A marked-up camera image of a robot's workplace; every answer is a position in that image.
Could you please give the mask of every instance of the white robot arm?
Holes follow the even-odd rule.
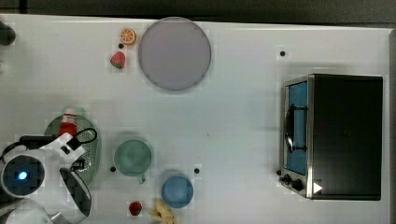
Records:
[[[65,133],[39,149],[19,146],[4,155],[6,164],[0,175],[3,192],[29,200],[27,204],[32,207],[17,207],[8,213],[4,223],[35,223],[32,221],[39,217],[37,221],[42,222],[37,223],[74,224],[87,217],[91,194],[82,179],[70,170],[84,153],[82,143]],[[25,222],[29,216],[35,218]]]

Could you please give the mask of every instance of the cable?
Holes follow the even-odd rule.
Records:
[[[6,162],[4,161],[4,156],[5,156],[10,150],[14,149],[15,147],[22,146],[22,145],[23,145],[22,142],[15,142],[15,143],[9,145],[8,147],[6,147],[6,148],[3,150],[3,152],[1,153],[0,160],[1,160],[4,164],[6,164]]]
[[[98,132],[97,132],[94,128],[86,128],[86,129],[84,129],[84,130],[79,131],[79,132],[76,134],[75,137],[77,138],[80,134],[82,134],[82,133],[84,133],[84,132],[88,132],[88,131],[93,131],[93,133],[94,133],[93,139],[88,140],[88,141],[85,141],[85,142],[80,142],[81,144],[91,143],[91,142],[93,142],[93,141],[96,139],[96,137],[98,136]]]

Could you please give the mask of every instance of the oven knob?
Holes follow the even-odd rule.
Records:
[[[300,191],[304,188],[303,186],[303,182],[301,181],[301,179],[296,179],[291,181],[291,186],[296,189],[297,191]]]
[[[291,181],[291,177],[289,175],[284,175],[283,177],[280,177],[279,180],[283,181],[285,185],[289,185]]]

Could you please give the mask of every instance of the oven window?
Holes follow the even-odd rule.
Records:
[[[292,130],[291,146],[285,147],[287,151],[286,168],[305,175],[306,172],[306,115],[308,107],[307,82],[289,86],[289,112],[292,119],[289,119]]]

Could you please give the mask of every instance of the plate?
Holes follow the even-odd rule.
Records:
[[[152,83],[169,91],[182,91],[197,85],[205,76],[211,48],[197,24],[169,17],[147,29],[138,55],[140,66]]]
[[[62,123],[62,117],[59,116],[54,119],[49,126],[47,127],[44,135],[51,135],[57,136],[59,129]],[[77,132],[82,131],[86,128],[94,128],[93,124],[83,116],[77,115],[76,119],[77,124]],[[76,174],[81,177],[84,183],[88,186],[93,177],[95,176],[98,168],[99,168],[99,161],[100,161],[100,141],[99,141],[99,134],[98,137],[91,143],[83,144],[82,146],[85,149],[85,153],[82,154],[81,158],[84,159],[84,169],[76,170]],[[91,132],[85,132],[78,136],[79,141],[87,141],[92,139]]]

